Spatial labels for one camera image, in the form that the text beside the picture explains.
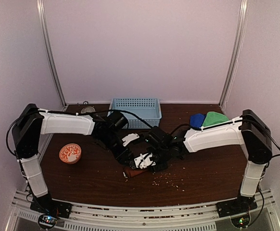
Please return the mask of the light blue perforated basket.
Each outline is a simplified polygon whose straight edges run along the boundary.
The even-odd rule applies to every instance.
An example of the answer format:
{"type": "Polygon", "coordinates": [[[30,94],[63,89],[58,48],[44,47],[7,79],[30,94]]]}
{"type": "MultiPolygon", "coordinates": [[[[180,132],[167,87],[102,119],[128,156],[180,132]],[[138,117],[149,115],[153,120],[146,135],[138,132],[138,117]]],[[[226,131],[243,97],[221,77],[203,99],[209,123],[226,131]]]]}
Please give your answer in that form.
{"type": "MultiPolygon", "coordinates": [[[[152,127],[159,126],[162,118],[160,102],[157,98],[113,98],[110,110],[128,111],[146,121],[152,127]]],[[[128,123],[124,129],[149,129],[150,127],[129,113],[123,115],[128,123]]]]}

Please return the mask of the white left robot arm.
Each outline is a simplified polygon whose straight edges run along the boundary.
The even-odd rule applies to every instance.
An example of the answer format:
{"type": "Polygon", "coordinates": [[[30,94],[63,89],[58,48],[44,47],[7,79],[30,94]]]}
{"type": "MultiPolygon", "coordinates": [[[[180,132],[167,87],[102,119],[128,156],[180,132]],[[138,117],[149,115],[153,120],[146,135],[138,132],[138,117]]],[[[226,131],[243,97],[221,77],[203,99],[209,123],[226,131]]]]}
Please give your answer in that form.
{"type": "Polygon", "coordinates": [[[7,134],[11,134],[15,150],[11,151],[20,162],[31,192],[37,198],[36,205],[45,214],[55,210],[55,202],[44,180],[38,160],[38,146],[41,135],[78,134],[92,136],[109,149],[115,160],[128,165],[133,153],[118,136],[118,131],[127,125],[128,120],[120,111],[108,116],[99,113],[68,113],[39,109],[33,103],[26,106],[21,115],[10,125],[7,134]]]}

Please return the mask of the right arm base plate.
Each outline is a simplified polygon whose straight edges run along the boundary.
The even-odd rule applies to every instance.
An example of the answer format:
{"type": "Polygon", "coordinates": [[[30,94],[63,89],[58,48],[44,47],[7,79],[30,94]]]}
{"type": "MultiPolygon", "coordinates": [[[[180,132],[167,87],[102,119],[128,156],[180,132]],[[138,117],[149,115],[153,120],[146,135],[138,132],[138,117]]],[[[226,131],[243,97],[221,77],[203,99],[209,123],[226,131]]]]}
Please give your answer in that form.
{"type": "Polygon", "coordinates": [[[216,203],[218,216],[220,218],[234,216],[241,213],[247,213],[257,208],[254,198],[235,198],[216,203]]]}

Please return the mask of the green towel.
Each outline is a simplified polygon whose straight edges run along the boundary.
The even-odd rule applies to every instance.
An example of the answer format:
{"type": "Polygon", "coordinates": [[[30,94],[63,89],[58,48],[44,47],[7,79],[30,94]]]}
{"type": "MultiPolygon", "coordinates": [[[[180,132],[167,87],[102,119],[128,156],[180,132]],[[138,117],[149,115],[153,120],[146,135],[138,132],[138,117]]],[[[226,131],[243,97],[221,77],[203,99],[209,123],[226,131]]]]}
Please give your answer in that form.
{"type": "Polygon", "coordinates": [[[208,127],[208,126],[224,123],[227,121],[229,121],[229,118],[224,114],[218,112],[208,112],[205,116],[202,126],[208,127]]]}

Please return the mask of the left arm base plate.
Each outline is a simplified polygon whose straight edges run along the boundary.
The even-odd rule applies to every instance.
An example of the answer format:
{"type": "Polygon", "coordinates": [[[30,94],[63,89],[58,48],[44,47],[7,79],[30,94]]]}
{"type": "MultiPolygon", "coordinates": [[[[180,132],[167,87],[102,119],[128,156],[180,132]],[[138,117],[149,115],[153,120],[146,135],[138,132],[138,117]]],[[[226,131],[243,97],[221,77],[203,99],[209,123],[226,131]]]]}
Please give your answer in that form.
{"type": "Polygon", "coordinates": [[[30,209],[56,218],[69,218],[72,204],[56,200],[37,200],[31,203],[30,209]]]}

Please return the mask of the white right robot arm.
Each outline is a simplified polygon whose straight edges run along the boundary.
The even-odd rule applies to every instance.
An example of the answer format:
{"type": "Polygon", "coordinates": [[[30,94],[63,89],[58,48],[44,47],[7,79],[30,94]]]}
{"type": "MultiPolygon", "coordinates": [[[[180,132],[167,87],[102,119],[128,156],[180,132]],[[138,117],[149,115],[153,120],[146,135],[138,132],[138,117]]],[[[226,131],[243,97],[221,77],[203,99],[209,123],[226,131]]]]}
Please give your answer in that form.
{"type": "Polygon", "coordinates": [[[251,205],[251,198],[274,157],[272,147],[278,145],[270,129],[252,110],[244,110],[241,116],[209,126],[195,127],[185,123],[171,132],[154,126],[145,136],[145,141],[151,146],[148,167],[159,166],[174,156],[202,150],[234,145],[242,147],[247,162],[238,190],[239,197],[232,205],[239,213],[251,205]]]}

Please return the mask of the rust brown towel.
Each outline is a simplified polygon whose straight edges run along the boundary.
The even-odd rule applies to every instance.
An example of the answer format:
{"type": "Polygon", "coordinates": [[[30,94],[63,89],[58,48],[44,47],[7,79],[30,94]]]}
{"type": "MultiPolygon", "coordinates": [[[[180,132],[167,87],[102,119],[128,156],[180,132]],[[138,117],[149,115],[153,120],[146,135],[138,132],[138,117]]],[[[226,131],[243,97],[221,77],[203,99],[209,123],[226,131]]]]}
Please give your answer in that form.
{"type": "Polygon", "coordinates": [[[123,168],[123,176],[127,179],[133,178],[135,176],[138,176],[144,172],[147,172],[147,169],[132,169],[130,167],[124,167],[123,168]]]}

